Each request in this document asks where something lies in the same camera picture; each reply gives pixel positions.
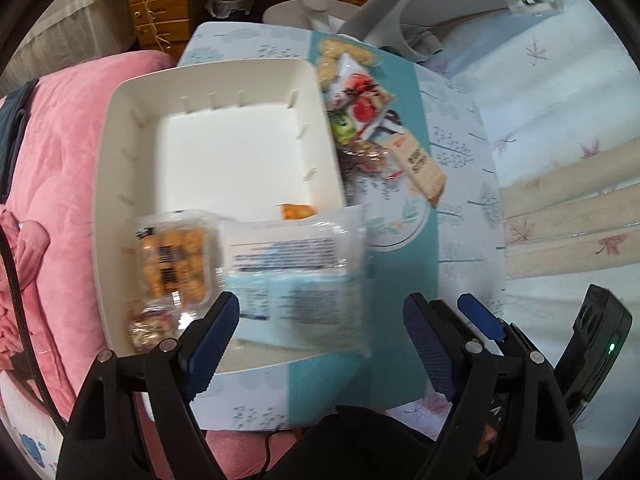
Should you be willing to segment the white plastic storage bin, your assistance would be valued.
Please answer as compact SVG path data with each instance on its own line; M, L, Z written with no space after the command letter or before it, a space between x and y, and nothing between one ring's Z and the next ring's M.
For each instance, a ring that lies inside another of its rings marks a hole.
M276 221L285 203L345 205L318 76L299 58L217 61L129 79L104 118L93 196L93 261L108 345L134 353L143 301L141 218Z

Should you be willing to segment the black waste bin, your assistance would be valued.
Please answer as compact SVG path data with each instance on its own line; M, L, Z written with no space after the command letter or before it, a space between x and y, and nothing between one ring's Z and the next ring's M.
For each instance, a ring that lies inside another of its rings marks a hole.
M207 0L205 9L216 20L228 20L233 13L250 14L255 0Z

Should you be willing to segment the lace covered piano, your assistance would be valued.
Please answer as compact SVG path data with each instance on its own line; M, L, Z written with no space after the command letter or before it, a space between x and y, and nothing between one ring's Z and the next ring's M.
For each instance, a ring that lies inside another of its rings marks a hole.
M135 42L127 0L53 0L2 72L1 94L63 68L125 52Z

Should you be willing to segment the red white date snack bag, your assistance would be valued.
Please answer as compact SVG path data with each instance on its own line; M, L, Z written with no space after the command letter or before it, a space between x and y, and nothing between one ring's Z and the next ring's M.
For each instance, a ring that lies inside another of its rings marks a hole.
M326 111L344 110L358 130L352 140L369 139L395 98L363 65L343 54L337 77L326 90Z

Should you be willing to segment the blue snack packet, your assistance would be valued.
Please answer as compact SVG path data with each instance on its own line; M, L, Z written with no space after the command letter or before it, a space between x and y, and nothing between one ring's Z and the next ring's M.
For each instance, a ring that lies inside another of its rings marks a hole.
M283 220L302 220L314 216L314 207L304 204L281 204L280 213Z

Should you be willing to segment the white blue wafer pack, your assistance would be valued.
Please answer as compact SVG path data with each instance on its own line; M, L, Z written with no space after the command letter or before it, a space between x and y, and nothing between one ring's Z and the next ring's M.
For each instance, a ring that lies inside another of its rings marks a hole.
M367 229L361 205L303 220L220 222L220 282L238 297L235 337L369 354Z

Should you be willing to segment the navy folded garment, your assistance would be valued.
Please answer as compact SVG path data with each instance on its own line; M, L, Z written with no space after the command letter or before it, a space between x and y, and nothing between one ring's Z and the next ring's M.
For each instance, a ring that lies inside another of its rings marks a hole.
M0 185L1 203L9 197L17 156L24 139L29 118L29 103L39 79L32 79L11 91L0 110Z

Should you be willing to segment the clear bag orange crackers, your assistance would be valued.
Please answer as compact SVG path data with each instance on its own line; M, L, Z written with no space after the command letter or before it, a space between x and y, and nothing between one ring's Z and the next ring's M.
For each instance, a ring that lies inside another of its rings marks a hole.
M206 308L216 295L219 218L174 210L134 219L134 248L145 307L171 313Z

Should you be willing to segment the green pastry packet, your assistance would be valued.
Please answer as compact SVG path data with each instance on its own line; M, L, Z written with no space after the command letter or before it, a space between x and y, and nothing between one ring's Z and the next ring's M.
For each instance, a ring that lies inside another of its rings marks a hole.
M337 145L347 146L353 138L356 138L357 127L344 110L329 110L328 118L332 136Z

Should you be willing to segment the clear dark candy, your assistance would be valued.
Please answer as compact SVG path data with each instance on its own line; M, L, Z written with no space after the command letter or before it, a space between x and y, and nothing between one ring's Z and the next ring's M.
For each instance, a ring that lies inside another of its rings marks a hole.
M387 168L386 151L368 140L353 140L344 151L356 169L365 174L382 174Z

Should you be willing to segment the pink bed blanket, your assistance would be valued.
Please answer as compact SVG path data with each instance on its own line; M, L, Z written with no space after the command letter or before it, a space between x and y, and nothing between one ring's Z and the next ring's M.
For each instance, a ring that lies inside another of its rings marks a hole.
M112 55L45 76L30 99L1 206L1 371L17 379L15 362L25 360L33 396L63 437L59 479L156 479L158 460L171 472L144 379L144 358L157 345L121 356L106 343L93 196L112 93L129 79L174 67L155 50ZM205 442L223 479L296 478L306 448L278 430L224 431Z

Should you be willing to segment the rice cracker pack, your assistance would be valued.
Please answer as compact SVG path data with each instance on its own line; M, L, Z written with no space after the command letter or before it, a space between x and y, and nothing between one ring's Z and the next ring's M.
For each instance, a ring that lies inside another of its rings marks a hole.
M335 37L321 39L318 51L322 56L334 60L339 60L343 54L347 54L357 63L367 67L375 67L382 62L381 58L368 48Z
M336 58L322 55L316 62L320 87L323 91L329 89L329 86L336 79L338 74L338 61Z

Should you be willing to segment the oats protein bar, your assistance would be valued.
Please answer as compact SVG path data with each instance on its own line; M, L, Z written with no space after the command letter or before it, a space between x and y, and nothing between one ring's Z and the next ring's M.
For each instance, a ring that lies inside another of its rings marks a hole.
M436 208L444 194L447 176L422 144L410 131L405 131L391 134L382 142L382 147L431 206Z

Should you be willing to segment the clear nut candy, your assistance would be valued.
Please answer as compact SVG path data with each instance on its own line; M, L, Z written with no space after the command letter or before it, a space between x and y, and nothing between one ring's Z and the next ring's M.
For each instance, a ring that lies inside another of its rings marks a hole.
M180 313L165 307L148 307L129 320L129 335L137 353L151 351L167 338L178 338Z

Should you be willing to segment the floral white curtain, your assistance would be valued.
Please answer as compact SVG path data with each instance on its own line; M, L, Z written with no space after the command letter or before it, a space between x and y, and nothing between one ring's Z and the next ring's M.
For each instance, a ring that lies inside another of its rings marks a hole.
M639 0L428 0L432 66L469 92L439 287L557 360L590 286L639 312Z

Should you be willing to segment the dark red snowflake packet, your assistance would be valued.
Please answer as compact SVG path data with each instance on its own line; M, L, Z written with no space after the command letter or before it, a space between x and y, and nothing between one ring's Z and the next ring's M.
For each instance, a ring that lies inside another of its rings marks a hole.
M372 130L369 140L375 144L382 144L394 134L405 132L400 116L394 110L388 110L378 125Z

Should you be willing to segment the teal tree pattern tablecloth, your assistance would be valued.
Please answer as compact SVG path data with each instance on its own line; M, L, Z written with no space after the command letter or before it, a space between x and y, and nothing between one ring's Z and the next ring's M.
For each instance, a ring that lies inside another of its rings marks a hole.
M344 177L350 204L366 208L372 353L319 354L221 372L192 402L207 430L267 431L318 422L337 405L425 422L428 380L402 322L413 292L454 304L466 292L498 307L506 250L495 164L469 90L391 53L372 74L396 98L391 110L446 172L436 208L407 177Z

